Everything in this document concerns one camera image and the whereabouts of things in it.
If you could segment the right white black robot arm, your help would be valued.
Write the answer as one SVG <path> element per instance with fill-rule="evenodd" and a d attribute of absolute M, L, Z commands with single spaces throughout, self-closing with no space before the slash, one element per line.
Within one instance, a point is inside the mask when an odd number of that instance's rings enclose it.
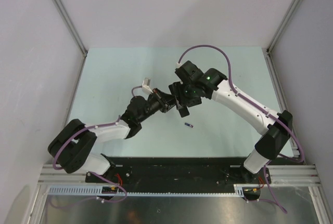
<path fill-rule="evenodd" d="M 254 182 L 259 170 L 280 155 L 289 141 L 292 115 L 288 111 L 278 113 L 237 91 L 230 79 L 217 69 L 202 72 L 190 61 L 176 65 L 175 74 L 180 79 L 169 85 L 175 96 L 176 108 L 181 117 L 189 115 L 188 108 L 201 104 L 202 98 L 220 103 L 246 120 L 260 135 L 253 151 L 243 163 L 240 177 L 246 183 Z"/>

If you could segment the black remote control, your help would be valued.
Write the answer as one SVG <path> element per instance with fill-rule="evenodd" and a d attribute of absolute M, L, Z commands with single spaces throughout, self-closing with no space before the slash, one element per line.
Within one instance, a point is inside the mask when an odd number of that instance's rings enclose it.
<path fill-rule="evenodd" d="M 188 110 L 187 107 L 181 107 L 181 108 L 178 109 L 178 111 L 179 111 L 179 114 L 180 114 L 181 117 L 189 116 L 189 110 Z"/>

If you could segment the left aluminium frame post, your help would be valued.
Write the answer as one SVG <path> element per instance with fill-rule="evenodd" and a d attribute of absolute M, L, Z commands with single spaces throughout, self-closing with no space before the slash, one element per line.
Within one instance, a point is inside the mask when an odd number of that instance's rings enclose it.
<path fill-rule="evenodd" d="M 74 40 L 77 48 L 79 49 L 82 56 L 85 58 L 87 55 L 87 49 L 83 44 L 83 41 L 81 40 L 79 33 L 77 32 L 76 27 L 74 26 L 70 15 L 68 14 L 62 0 L 52 0 L 54 3 L 55 8 L 57 9 L 60 17 L 62 18 L 66 28 L 68 29 L 72 39 Z"/>

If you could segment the right aluminium frame post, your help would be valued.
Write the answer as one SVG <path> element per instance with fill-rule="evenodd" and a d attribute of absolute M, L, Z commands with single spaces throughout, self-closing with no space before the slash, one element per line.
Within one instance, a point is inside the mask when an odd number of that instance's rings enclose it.
<path fill-rule="evenodd" d="M 277 30 L 275 31 L 269 45 L 266 48 L 266 52 L 270 55 L 275 46 L 277 45 L 279 39 L 284 34 L 287 26 L 291 22 L 292 18 L 294 17 L 295 13 L 297 12 L 298 8 L 300 7 L 303 0 L 292 0 L 286 13 L 283 16 L 281 23 L 279 24 Z"/>

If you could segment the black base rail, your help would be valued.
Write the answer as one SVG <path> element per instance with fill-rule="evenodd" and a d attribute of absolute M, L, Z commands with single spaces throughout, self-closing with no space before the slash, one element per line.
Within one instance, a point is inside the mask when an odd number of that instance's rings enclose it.
<path fill-rule="evenodd" d="M 268 169 L 251 174 L 243 157 L 108 157 L 108 180 L 121 179 L 128 193 L 232 193 L 235 184 L 259 187 Z"/>

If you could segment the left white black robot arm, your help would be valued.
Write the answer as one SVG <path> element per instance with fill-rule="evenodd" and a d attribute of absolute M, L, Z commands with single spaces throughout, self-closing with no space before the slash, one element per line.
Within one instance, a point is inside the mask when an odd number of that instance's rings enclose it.
<path fill-rule="evenodd" d="M 115 122 L 87 125 L 78 119 L 71 120 L 48 146 L 54 158 L 53 169 L 65 170 L 71 174 L 77 170 L 95 173 L 103 182 L 110 182 L 115 176 L 105 155 L 92 152 L 97 143 L 134 137 L 142 122 L 156 112 L 168 112 L 176 105 L 176 97 L 155 88 L 145 99 L 134 96 L 125 112 Z"/>

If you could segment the aluminium frame post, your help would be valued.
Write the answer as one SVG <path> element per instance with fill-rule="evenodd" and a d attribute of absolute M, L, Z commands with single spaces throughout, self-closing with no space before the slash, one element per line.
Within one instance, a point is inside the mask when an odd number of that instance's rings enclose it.
<path fill-rule="evenodd" d="M 284 34 L 287 26 L 291 22 L 292 18 L 294 17 L 295 13 L 297 12 L 298 8 L 300 7 L 303 0 L 292 0 L 286 13 L 283 16 L 281 23 L 279 24 L 277 30 L 275 31 L 269 45 L 266 48 L 266 52 L 270 55 L 275 46 L 277 45 L 279 39 Z"/>
<path fill-rule="evenodd" d="M 57 9 L 60 17 L 62 18 L 66 28 L 68 29 L 72 39 L 74 40 L 77 48 L 79 49 L 82 56 L 85 58 L 87 55 L 87 49 L 83 44 L 83 41 L 81 40 L 79 33 L 77 32 L 76 27 L 74 26 L 70 15 L 68 14 L 62 0 L 52 0 L 54 3 L 55 8 Z"/>

